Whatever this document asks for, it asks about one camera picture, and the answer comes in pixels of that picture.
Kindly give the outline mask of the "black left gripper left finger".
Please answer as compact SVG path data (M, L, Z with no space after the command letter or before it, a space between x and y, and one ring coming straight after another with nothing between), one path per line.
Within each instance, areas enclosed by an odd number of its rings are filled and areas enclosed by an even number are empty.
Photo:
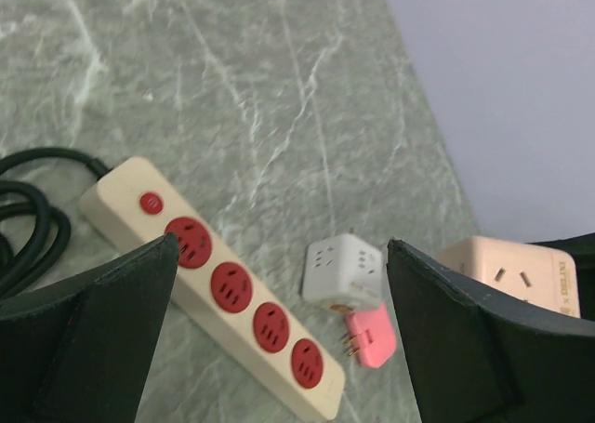
M166 234L2 300L2 421L134 421L178 258Z

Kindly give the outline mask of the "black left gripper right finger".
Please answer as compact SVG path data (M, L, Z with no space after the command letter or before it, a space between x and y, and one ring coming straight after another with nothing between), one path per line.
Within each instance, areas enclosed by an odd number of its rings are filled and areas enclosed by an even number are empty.
M391 300L425 422L594 418L594 238L540 242L577 267L579 311L547 311L454 271L402 240L388 245Z

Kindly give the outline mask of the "pink cube socket adapter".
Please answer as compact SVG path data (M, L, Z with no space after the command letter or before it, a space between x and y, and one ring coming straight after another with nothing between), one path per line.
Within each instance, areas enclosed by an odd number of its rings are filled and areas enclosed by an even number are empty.
M445 248L436 259L519 300L581 316L575 261L559 249L472 236Z

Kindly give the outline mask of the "beige power strip red sockets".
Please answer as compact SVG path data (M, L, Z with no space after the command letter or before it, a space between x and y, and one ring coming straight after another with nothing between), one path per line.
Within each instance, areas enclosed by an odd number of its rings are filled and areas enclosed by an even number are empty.
M122 253L174 234L172 300L299 419L337 416L341 365L153 163L127 159L86 191L79 207Z

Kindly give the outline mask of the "pink flat plug adapter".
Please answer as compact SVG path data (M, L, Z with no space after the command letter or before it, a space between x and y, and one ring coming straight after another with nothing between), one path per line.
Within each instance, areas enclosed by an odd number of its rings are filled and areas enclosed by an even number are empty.
M384 302L375 310L347 314L345 324L348 355L363 367L378 369L396 352L397 336Z

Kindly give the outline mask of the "white cube socket adapter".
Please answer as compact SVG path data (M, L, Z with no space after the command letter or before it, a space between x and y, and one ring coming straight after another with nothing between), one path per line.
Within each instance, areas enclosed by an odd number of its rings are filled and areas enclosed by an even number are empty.
M342 314L377 309L382 302L382 252L352 233L319 240L306 249L301 295Z

